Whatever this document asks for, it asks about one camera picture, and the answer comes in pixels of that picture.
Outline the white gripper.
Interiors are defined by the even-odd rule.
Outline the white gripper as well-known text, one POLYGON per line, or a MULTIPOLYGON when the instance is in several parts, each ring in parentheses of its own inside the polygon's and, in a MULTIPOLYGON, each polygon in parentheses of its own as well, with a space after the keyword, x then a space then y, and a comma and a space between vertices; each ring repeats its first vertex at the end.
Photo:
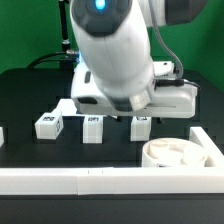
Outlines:
POLYGON ((169 79, 156 79, 152 99, 140 109, 118 102, 113 105, 97 87, 85 63, 77 66, 71 86, 71 99, 82 114, 107 116, 147 116, 159 118, 191 118, 195 115, 196 87, 180 80, 178 85, 169 79))

